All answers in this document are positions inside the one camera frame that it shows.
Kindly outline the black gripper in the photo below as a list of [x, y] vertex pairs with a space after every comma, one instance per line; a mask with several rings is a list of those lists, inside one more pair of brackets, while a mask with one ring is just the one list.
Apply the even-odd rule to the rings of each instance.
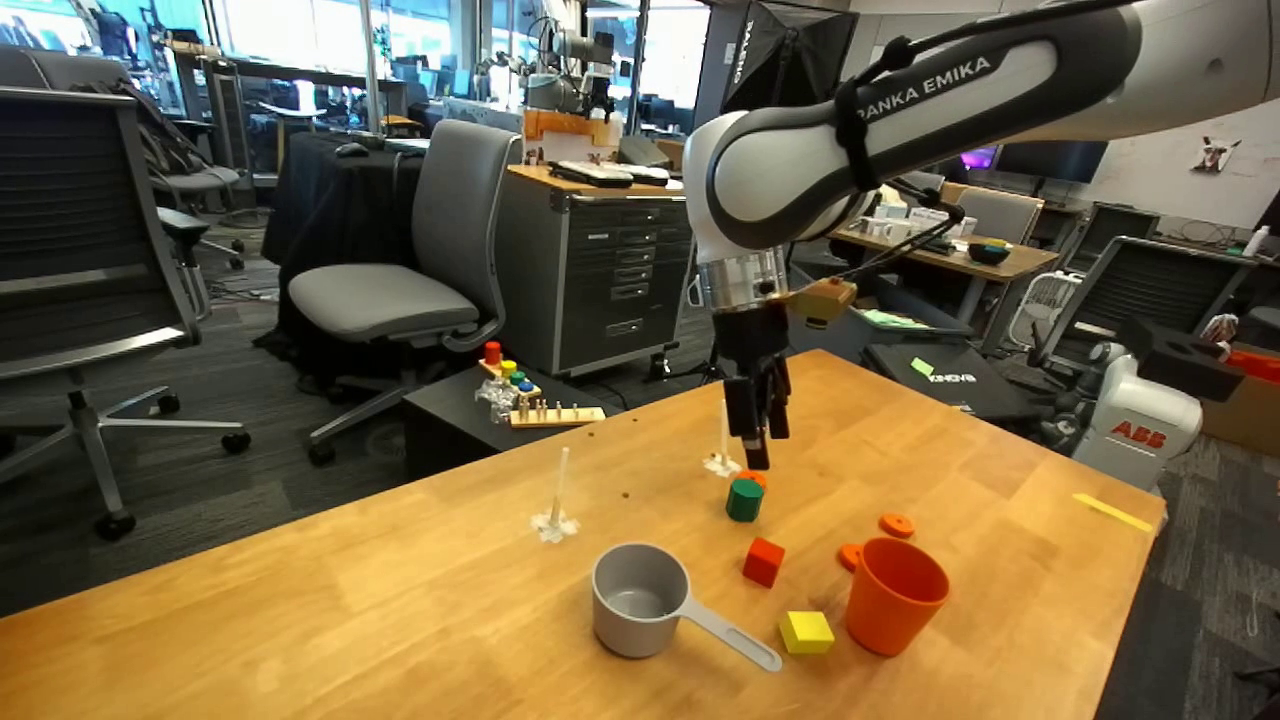
[[745, 449], [750, 468], [767, 468], [763, 419], [772, 439], [789, 439], [789, 312], [762, 302], [750, 312], [718, 312], [718, 367], [723, 378], [727, 433]]

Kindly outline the white ABB robot base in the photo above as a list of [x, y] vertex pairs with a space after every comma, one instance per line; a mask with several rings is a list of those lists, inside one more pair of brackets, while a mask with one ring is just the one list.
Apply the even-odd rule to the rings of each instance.
[[1099, 388], [1071, 456], [1123, 484], [1158, 489], [1165, 468], [1202, 435], [1195, 397], [1149, 378], [1123, 342], [1097, 342]]

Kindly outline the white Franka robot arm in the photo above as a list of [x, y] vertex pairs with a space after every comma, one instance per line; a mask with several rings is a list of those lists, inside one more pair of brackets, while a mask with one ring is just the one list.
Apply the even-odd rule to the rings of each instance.
[[1121, 140], [1276, 96], [1280, 0], [1079, 0], [898, 39], [816, 103], [699, 122], [684, 207], [745, 464], [789, 435], [780, 251], [834, 232], [855, 196], [980, 145]]

